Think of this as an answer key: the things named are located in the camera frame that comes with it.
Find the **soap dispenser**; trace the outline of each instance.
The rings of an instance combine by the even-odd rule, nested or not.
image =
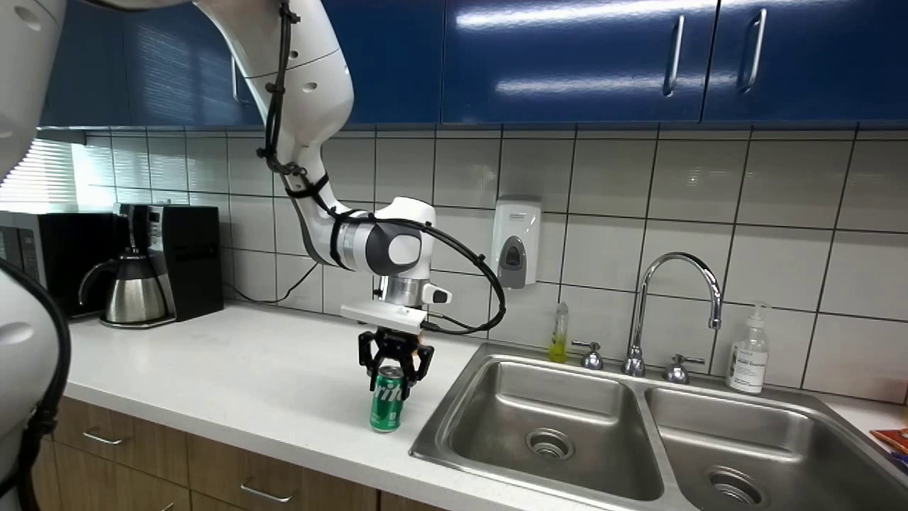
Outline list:
[[[499,203],[489,228],[489,270],[502,287],[531,287],[538,274],[538,233],[541,209],[538,203]]]

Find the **double sink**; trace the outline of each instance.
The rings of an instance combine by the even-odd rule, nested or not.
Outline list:
[[[482,348],[413,457],[597,510],[908,510],[908,477],[804,396],[759,397]]]

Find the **kitchen counter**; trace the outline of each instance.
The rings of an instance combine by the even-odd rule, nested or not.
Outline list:
[[[426,338],[437,349],[428,378],[406,402],[400,429],[373,436],[355,324],[226,308],[146,332],[96,321],[74,324],[71,332],[64,396],[74,402],[438,510],[587,510],[409,457],[477,342]],[[827,403],[863,431],[908,426],[898,406]]]

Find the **white tile backsplash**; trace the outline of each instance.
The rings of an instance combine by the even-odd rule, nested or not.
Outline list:
[[[641,220],[569,217],[565,285],[634,290]]]
[[[901,402],[908,236],[895,233],[908,233],[908,136],[858,132],[853,156],[851,139],[851,132],[355,132],[326,142],[322,159],[342,203],[431,199],[438,228],[482,257],[497,197],[545,203],[541,285],[507,294],[507,319],[489,342],[545,349],[562,299],[569,338],[623,359],[637,270],[688,251],[722,277],[726,324],[711,335],[702,285],[667,264],[653,281],[647,365],[682,352],[708,359],[691,370],[722,376],[746,305],[768,302],[783,308],[768,314],[768,383],[804,378],[820,393]],[[275,302],[308,258],[257,146],[257,135],[87,135],[71,146],[77,203],[213,206],[224,278]],[[841,231],[827,247],[833,220]],[[437,244],[431,268],[453,290],[453,305],[437,314],[488,319],[492,299],[471,264]],[[367,274],[318,268],[280,308],[338,316],[341,305],[367,299]]]
[[[653,220],[732,223],[746,142],[657,142]]]
[[[654,142],[579,139],[569,213],[643,217]]]
[[[827,240],[826,231],[739,228],[726,299],[816,311]]]
[[[851,142],[751,142],[736,223],[830,228],[848,156]]]
[[[839,228],[908,233],[908,146],[856,142]]]
[[[908,236],[837,233],[823,311],[871,319],[908,319],[904,264]]]
[[[569,139],[511,139],[502,142],[499,197],[538,199],[541,210],[568,210]]]
[[[804,390],[901,403],[908,324],[820,316]]]

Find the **faucet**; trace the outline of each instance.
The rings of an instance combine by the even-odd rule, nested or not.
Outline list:
[[[643,376],[643,349],[641,349],[641,338],[643,338],[643,314],[647,314],[647,294],[648,294],[648,281],[657,274],[661,264],[667,261],[685,261],[691,264],[701,278],[707,281],[708,290],[708,319],[707,328],[716,331],[721,328],[721,285],[714,278],[714,274],[691,254],[663,254],[657,257],[647,274],[641,277],[637,294],[634,294],[634,311],[633,311],[633,324],[630,324],[630,349],[627,349],[627,362],[621,365],[623,376]]]

